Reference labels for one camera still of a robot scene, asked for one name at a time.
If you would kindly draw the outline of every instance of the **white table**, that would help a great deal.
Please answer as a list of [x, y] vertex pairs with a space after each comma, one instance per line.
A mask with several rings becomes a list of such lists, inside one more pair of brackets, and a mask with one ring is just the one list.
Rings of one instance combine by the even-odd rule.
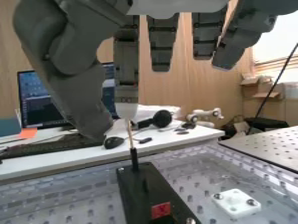
[[[197, 143], [204, 140], [212, 140], [224, 135], [222, 131], [201, 126], [197, 126], [194, 130], [189, 130], [189, 134], [177, 135], [177, 132], [174, 132], [174, 128], [178, 127], [180, 124], [180, 121], [172, 122], [168, 131], [160, 131], [156, 128], [149, 128], [148, 130], [139, 132], [136, 138], [153, 138], [153, 141], [144, 145], [136, 143], [139, 154], [151, 154], [161, 149], [170, 149], [172, 147]], [[10, 145], [24, 144], [32, 141], [37, 141], [45, 137], [48, 138], [51, 137], [51, 133], [53, 136], [61, 136], [61, 134], [69, 134], [69, 131], [61, 132], [59, 130], [44, 130], [37, 133], [37, 137], [35, 139], [11, 143]], [[108, 132], [108, 137], [112, 136], [119, 136], [123, 138], [128, 137], [124, 120], [119, 120], [115, 123], [112, 130]], [[36, 175], [44, 172], [51, 172], [53, 170], [71, 168], [84, 164], [91, 164], [99, 161], [109, 161], [113, 159], [117, 160], [117, 158], [128, 156], [129, 142], [128, 140], [125, 140], [124, 144], [112, 150], [107, 150], [103, 146], [99, 146], [65, 152], [3, 160], [3, 164], [0, 165], [0, 181]]]

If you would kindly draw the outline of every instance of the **keyboard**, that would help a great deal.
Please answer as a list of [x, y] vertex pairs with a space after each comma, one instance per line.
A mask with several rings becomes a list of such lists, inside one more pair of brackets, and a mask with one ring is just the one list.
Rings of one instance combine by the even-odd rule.
[[63, 152], [73, 149], [81, 149], [104, 144], [105, 136], [101, 140], [95, 141], [79, 133], [65, 135], [59, 141], [37, 144], [25, 144], [8, 147], [0, 152], [0, 161], [24, 156], [33, 156], [52, 152]]

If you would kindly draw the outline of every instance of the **monitor screen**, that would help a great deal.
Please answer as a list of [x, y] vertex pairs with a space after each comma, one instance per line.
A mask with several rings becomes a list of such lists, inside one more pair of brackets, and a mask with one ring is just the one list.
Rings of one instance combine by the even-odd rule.
[[[113, 63], [105, 63], [103, 66], [107, 70], [107, 80], [103, 84], [103, 103], [113, 118], [117, 119], [115, 108], [115, 65]], [[49, 128], [71, 125], [55, 106], [36, 72], [19, 72], [17, 80], [23, 128]]]

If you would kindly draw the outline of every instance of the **metal breadboard table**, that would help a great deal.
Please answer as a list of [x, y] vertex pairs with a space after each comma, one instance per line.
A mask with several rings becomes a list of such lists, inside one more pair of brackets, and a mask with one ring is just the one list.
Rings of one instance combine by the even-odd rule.
[[[151, 161], [202, 224], [298, 222], [298, 175], [217, 143], [140, 159]], [[125, 224], [116, 169], [131, 162], [0, 186], [0, 224]], [[214, 194], [240, 189], [261, 212], [232, 219]]]
[[298, 127], [229, 139], [220, 144], [298, 172]]

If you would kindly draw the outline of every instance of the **black cable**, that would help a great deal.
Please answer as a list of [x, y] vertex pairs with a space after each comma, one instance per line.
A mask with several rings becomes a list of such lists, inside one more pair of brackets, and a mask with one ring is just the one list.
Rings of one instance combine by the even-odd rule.
[[285, 70], [286, 70], [286, 67], [288, 67], [289, 62], [290, 62], [290, 60], [292, 60], [292, 57], [293, 57], [293, 55], [294, 55], [294, 53], [296, 53], [297, 47], [298, 47], [298, 43], [296, 44], [296, 46], [294, 46], [294, 48], [293, 48], [293, 50], [292, 50], [292, 53], [290, 53], [290, 55], [289, 55], [289, 57], [288, 57], [288, 59], [286, 59], [286, 63], [285, 63], [285, 65], [284, 65], [284, 68], [282, 68], [282, 70], [281, 70], [281, 73], [280, 73], [280, 75], [278, 75], [278, 77], [277, 77], [277, 80], [276, 80], [276, 82], [274, 82], [274, 84], [273, 84], [273, 87], [272, 87], [272, 89], [270, 89], [270, 91], [269, 91], [269, 93], [268, 93], [268, 96], [265, 97], [264, 102], [262, 102], [262, 104], [261, 104], [261, 106], [260, 106], [260, 108], [258, 108], [258, 112], [257, 112], [256, 117], [254, 117], [254, 119], [253, 119], [253, 122], [252, 122], [252, 124], [250, 124], [249, 131], [248, 131], [248, 133], [246, 133], [248, 135], [250, 134], [252, 128], [253, 128], [253, 126], [254, 126], [254, 124], [256, 124], [256, 121], [257, 121], [257, 119], [258, 119], [258, 116], [260, 116], [260, 114], [261, 114], [261, 112], [262, 112], [264, 106], [265, 106], [265, 104], [266, 104], [266, 102], [268, 102], [268, 99], [269, 99], [269, 97], [270, 97], [270, 95], [272, 95], [272, 92], [273, 92], [273, 90], [274, 90], [274, 88], [276, 88], [276, 86], [277, 86], [277, 83], [278, 83], [278, 81], [280, 81], [280, 79], [281, 79], [281, 77], [282, 77], [282, 74], [284, 74], [284, 72], [285, 72]]

